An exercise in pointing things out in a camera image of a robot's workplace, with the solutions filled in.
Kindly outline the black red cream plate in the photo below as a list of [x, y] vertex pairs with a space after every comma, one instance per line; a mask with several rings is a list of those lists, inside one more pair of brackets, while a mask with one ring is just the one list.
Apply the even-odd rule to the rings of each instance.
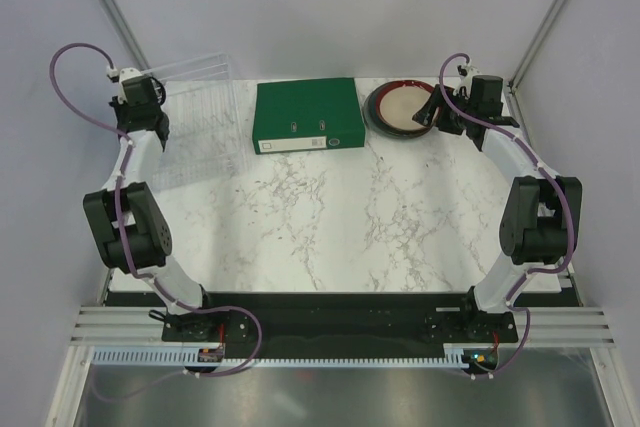
[[412, 116], [425, 104], [433, 86], [418, 80], [394, 80], [383, 85], [375, 104], [376, 113], [388, 126], [416, 131], [421, 126]]

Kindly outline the dark teal plate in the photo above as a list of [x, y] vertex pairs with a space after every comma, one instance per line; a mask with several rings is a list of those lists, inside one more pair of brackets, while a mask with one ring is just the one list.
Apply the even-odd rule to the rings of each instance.
[[382, 90], [383, 90], [383, 87], [379, 86], [369, 94], [371, 95], [371, 100], [369, 104], [370, 115], [371, 115], [371, 120], [373, 121], [373, 128], [371, 130], [383, 136], [386, 136], [389, 138], [397, 138], [401, 140], [418, 138], [427, 134], [431, 130], [430, 127], [420, 127], [416, 131], [404, 131], [401, 129], [397, 129], [395, 127], [388, 126], [386, 123], [384, 123], [382, 119], [379, 117], [379, 115], [376, 113], [376, 109], [375, 109], [376, 101], [381, 96]]

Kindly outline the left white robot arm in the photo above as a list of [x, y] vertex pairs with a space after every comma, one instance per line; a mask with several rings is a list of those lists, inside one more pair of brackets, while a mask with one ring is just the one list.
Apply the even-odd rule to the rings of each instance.
[[169, 139], [161, 82], [135, 68], [115, 75], [118, 94], [110, 102], [116, 115], [119, 154], [103, 187], [84, 196], [83, 210], [103, 264], [145, 282], [172, 315], [186, 315], [185, 329], [208, 340], [219, 316], [204, 307], [204, 288], [172, 255], [168, 222], [150, 183]]

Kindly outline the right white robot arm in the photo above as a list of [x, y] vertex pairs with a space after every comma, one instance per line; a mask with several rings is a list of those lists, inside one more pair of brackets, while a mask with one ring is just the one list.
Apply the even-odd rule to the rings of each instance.
[[467, 339], [494, 328], [492, 314], [514, 307], [531, 278], [567, 268], [578, 241], [583, 186], [548, 167], [523, 137], [518, 122], [502, 113], [502, 80], [465, 70], [456, 88], [435, 85], [415, 122], [466, 135], [510, 183], [499, 224], [501, 253], [472, 288], [474, 306], [458, 315]]

